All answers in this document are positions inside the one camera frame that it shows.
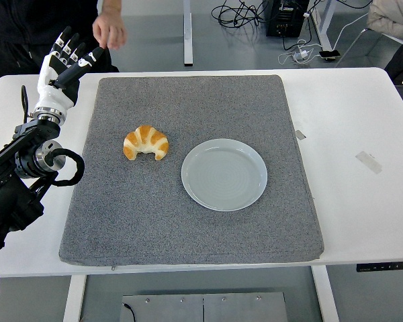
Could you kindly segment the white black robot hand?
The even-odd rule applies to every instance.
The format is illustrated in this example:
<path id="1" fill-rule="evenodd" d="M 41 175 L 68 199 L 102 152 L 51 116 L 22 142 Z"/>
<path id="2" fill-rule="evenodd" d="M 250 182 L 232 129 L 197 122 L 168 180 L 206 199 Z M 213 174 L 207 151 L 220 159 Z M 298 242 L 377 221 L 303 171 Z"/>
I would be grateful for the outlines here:
<path id="1" fill-rule="evenodd" d="M 79 79 L 100 61 L 104 49 L 85 50 L 79 34 L 66 27 L 44 57 L 38 79 L 37 108 L 70 109 L 77 103 Z"/>

